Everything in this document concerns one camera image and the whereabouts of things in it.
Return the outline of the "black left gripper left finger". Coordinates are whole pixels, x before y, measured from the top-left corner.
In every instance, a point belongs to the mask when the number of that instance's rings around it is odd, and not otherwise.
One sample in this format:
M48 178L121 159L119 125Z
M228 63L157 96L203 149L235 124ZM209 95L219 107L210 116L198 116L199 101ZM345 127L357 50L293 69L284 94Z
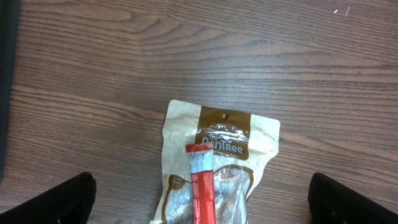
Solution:
M86 224L96 199L96 180L89 172L1 214L1 224Z

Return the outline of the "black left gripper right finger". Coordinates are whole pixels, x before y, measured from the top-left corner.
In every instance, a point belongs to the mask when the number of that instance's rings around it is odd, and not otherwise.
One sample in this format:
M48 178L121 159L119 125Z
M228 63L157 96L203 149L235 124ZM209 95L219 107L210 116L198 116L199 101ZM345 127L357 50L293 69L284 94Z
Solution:
M316 172L308 189L311 224L397 224L397 214Z

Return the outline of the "brown white snack pouch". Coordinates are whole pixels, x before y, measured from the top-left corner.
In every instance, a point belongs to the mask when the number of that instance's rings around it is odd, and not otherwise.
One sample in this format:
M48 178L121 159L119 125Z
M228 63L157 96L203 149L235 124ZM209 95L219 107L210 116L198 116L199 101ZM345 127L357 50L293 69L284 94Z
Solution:
M279 151L280 122L184 101L169 103L162 130L162 196L153 223L201 223L192 172L211 161L215 223L247 223L247 203Z

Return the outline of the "red stick packet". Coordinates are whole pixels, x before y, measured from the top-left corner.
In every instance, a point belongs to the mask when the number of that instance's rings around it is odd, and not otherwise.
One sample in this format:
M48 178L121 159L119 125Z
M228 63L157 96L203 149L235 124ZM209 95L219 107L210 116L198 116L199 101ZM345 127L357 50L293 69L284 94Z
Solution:
M193 222L215 224L215 187L213 177L213 145L186 145L193 187Z

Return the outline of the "grey plastic shopping basket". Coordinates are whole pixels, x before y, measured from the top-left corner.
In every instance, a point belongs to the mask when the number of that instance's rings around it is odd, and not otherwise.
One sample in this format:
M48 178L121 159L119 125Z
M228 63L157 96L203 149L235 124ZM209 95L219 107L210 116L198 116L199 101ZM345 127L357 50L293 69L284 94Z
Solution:
M20 0L1 0L1 179L6 159L9 101L20 5Z

